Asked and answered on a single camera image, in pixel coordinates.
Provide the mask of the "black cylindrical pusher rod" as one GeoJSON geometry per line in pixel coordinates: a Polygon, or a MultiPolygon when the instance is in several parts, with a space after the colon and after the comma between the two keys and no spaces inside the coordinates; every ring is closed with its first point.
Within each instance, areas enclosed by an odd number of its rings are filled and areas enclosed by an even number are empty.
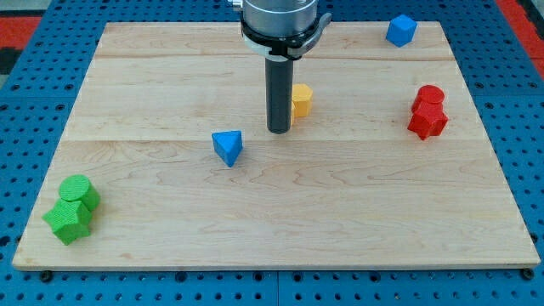
{"type": "Polygon", "coordinates": [[[265,60],[267,128],[282,134],[290,130],[293,62],[265,60]]]}

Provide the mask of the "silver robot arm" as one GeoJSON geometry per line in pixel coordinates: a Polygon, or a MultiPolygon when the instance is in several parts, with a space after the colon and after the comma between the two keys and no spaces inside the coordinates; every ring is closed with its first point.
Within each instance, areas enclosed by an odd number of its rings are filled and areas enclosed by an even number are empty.
{"type": "Polygon", "coordinates": [[[318,14],[318,0],[229,0],[240,13],[244,43],[265,61],[267,129],[283,134],[292,125],[294,62],[320,40],[332,15],[318,14]]]}

